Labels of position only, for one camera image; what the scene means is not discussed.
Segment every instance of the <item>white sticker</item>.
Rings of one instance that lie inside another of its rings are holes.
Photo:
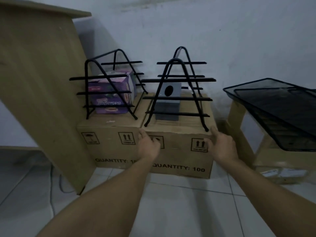
[[[264,133],[248,112],[246,112],[242,120],[240,129],[251,146],[252,151],[256,153],[263,140]]]
[[[283,168],[279,177],[301,177],[307,174],[307,170]]]
[[[279,172],[278,169],[273,169],[273,170],[260,172],[260,174],[262,174],[264,177],[271,177],[271,176],[277,175],[278,172]]]

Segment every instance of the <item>black oval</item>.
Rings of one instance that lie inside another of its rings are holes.
[[[171,96],[172,92],[173,92],[173,86],[167,86],[165,89],[165,95]]]

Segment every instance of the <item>person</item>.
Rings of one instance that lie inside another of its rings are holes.
[[[316,236],[316,204],[278,186],[238,159],[231,136],[211,132],[205,139],[211,157],[239,184],[259,215],[279,236]],[[57,214],[37,237],[128,236],[139,207],[146,176],[160,143],[139,130],[138,158],[130,168],[85,193]]]

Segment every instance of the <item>black mesh tray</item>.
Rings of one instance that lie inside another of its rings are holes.
[[[315,90],[272,78],[226,87],[223,90],[230,98],[248,109],[280,148],[291,151],[315,151],[314,144],[307,141],[309,139],[316,141]],[[272,125],[274,127],[266,124],[269,123],[268,120],[274,123]],[[285,130],[288,131],[288,134],[277,134],[278,131]],[[291,135],[297,136],[297,140],[285,141],[286,137],[284,136]]]

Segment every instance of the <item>purple box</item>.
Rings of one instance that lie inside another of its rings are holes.
[[[109,71],[106,72],[107,75],[121,75],[125,74],[127,77],[115,77],[111,78],[111,81],[119,91],[131,91],[132,93],[124,93],[121,96],[124,98],[126,103],[132,104],[136,95],[136,85],[135,79],[131,76],[130,71],[117,72]],[[106,78],[102,79],[92,79],[89,81],[89,91],[97,92],[110,92],[114,91],[113,87]],[[93,105],[123,105],[124,102],[118,96],[118,94],[96,94],[90,95],[90,100]],[[126,107],[105,107],[96,108],[97,114],[122,114],[127,113],[128,109]]]

